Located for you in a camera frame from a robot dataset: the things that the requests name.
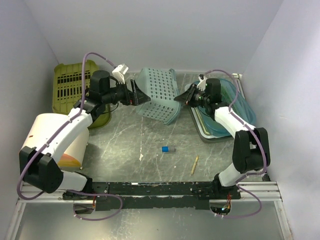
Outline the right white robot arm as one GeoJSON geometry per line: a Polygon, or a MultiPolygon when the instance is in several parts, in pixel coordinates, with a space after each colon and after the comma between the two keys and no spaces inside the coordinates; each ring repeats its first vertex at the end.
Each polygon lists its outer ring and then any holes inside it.
{"type": "Polygon", "coordinates": [[[270,165],[268,132],[246,122],[234,112],[231,104],[223,101],[219,79],[192,84],[174,100],[191,108],[204,108],[205,113],[233,137],[232,163],[213,180],[212,193],[216,198],[223,199],[229,194],[229,187],[246,177],[266,173],[270,165]]]}

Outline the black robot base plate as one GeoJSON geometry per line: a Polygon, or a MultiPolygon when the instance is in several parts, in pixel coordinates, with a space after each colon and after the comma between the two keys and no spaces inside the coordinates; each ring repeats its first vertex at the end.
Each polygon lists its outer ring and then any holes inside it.
{"type": "Polygon", "coordinates": [[[213,181],[92,182],[84,191],[67,190],[64,200],[95,200],[96,211],[122,209],[194,208],[209,210],[210,201],[239,200],[237,186],[213,181]]]}

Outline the teal perforated plastic basket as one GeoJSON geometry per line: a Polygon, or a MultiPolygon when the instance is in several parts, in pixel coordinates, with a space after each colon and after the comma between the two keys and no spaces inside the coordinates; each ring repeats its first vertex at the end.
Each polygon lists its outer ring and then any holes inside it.
{"type": "Polygon", "coordinates": [[[142,117],[169,125],[179,115],[181,104],[174,98],[180,95],[174,69],[143,68],[137,76],[137,86],[150,101],[136,107],[142,117]]]}

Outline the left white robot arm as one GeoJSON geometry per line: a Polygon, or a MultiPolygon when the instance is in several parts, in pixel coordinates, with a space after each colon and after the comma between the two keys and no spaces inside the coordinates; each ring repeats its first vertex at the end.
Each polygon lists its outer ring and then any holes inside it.
{"type": "Polygon", "coordinates": [[[131,89],[126,83],[115,82],[105,70],[95,71],[89,82],[87,96],[83,96],[71,109],[66,120],[53,133],[40,133],[39,142],[24,146],[19,152],[20,181],[28,183],[44,193],[56,190],[75,191],[81,199],[89,199],[94,192],[92,179],[78,172],[63,171],[58,166],[65,150],[106,111],[108,104],[122,103],[126,106],[139,106],[151,99],[142,92],[134,80],[131,89]]]}

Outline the blue transparent plastic tub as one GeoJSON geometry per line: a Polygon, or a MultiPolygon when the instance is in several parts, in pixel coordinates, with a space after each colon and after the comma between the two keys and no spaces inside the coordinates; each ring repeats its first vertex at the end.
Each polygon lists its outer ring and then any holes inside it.
{"type": "MultiPolygon", "coordinates": [[[[220,84],[222,84],[223,82],[227,84],[233,84],[231,81],[221,78],[220,84]]],[[[199,108],[202,110],[203,113],[205,112],[205,109],[203,107],[199,108]]],[[[247,123],[251,125],[256,124],[256,114],[241,94],[238,96],[236,102],[232,105],[232,109],[238,116],[240,116],[247,123]]],[[[219,132],[221,135],[227,135],[228,131],[221,124],[211,123],[208,127],[210,128],[211,132],[219,132]]]]}

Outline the olive green plastic tub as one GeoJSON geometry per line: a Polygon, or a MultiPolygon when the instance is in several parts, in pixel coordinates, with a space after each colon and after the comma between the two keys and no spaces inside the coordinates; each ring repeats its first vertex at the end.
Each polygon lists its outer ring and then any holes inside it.
{"type": "MultiPolygon", "coordinates": [[[[92,60],[87,60],[84,68],[85,89],[90,85],[91,75],[99,69],[92,60]]],[[[74,104],[82,97],[82,63],[59,64],[54,68],[52,111],[68,115],[74,104]]],[[[89,129],[104,127],[111,120],[110,105],[105,113],[95,120],[89,129]]]]}

